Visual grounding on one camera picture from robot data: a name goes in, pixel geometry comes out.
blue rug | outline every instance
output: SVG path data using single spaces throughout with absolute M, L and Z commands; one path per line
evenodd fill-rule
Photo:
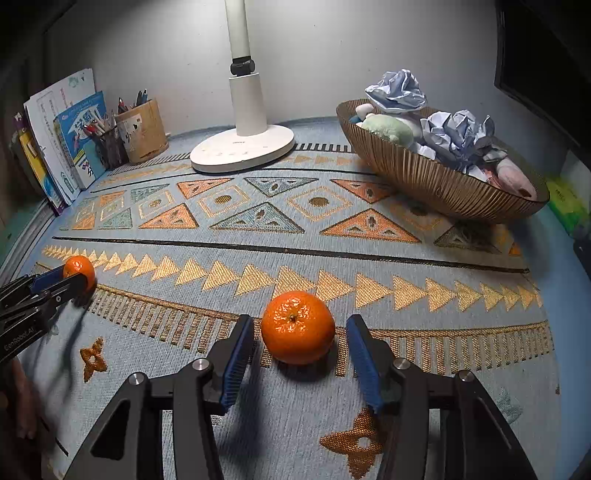
M 207 354 L 238 315 L 259 318 L 289 290 L 326 302 L 328 357 L 276 363 L 258 339 L 237 405 L 214 418 L 225 478 L 373 479 L 382 445 L 348 358 L 346 319 L 425 371 L 471 368 L 511 422 L 540 479 L 560 424 L 557 365 L 543 298 L 503 225 L 475 226 L 393 191 L 352 152 L 334 119 L 290 125 L 296 147 L 264 168 L 217 176 L 188 152 L 211 132 L 110 172 L 56 219 L 23 273 L 91 259 L 86 312 L 22 355 L 44 403 L 58 477 L 127 375 L 170 374 Z M 431 415 L 434 478 L 439 416 Z M 174 478 L 170 415 L 165 477 Z

desk lamp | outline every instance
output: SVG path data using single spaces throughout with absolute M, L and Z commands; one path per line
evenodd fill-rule
M 191 152 L 197 171 L 222 173 L 270 162 L 289 152 L 294 134 L 286 127 L 267 125 L 261 78 L 255 71 L 246 26 L 244 0 L 225 0 L 232 65 L 230 94 L 236 128 L 202 141 Z

mandarin orange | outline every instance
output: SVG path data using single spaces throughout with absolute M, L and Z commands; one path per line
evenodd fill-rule
M 273 357 L 286 364 L 305 365 L 328 353 L 335 339 L 335 321 L 317 297 L 289 291 L 269 302 L 261 335 Z
M 82 273 L 86 277 L 86 291 L 89 291 L 95 284 L 95 268 L 90 260 L 82 255 L 68 258 L 64 265 L 64 278 Z

pink plush toy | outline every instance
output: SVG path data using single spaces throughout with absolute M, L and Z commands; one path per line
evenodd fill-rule
M 528 200 L 537 200 L 538 194 L 521 169 L 508 157 L 496 166 L 496 175 L 504 190 Z

wall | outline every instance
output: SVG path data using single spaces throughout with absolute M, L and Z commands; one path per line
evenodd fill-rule
M 404 67 L 432 106 L 490 115 L 500 138 L 560 171 L 562 137 L 493 85 L 493 0 L 246 0 L 246 10 L 270 122 L 334 115 Z M 52 80 L 90 66 L 110 108 L 147 87 L 167 132 L 233 123 L 222 0 L 79 0 L 48 37 Z

